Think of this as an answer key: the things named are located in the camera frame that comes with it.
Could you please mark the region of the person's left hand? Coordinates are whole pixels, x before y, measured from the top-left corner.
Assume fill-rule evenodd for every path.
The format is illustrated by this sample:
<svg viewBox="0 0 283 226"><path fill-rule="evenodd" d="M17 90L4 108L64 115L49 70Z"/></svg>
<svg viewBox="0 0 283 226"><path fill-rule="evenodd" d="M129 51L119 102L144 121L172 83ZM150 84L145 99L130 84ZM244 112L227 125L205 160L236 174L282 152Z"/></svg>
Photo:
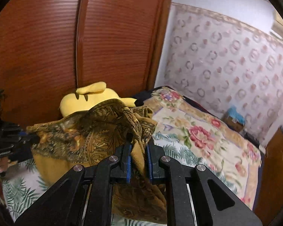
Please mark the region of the person's left hand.
<svg viewBox="0 0 283 226"><path fill-rule="evenodd" d="M0 178L7 177L9 168L16 164L18 164L18 161L12 161L9 157L0 158Z"/></svg>

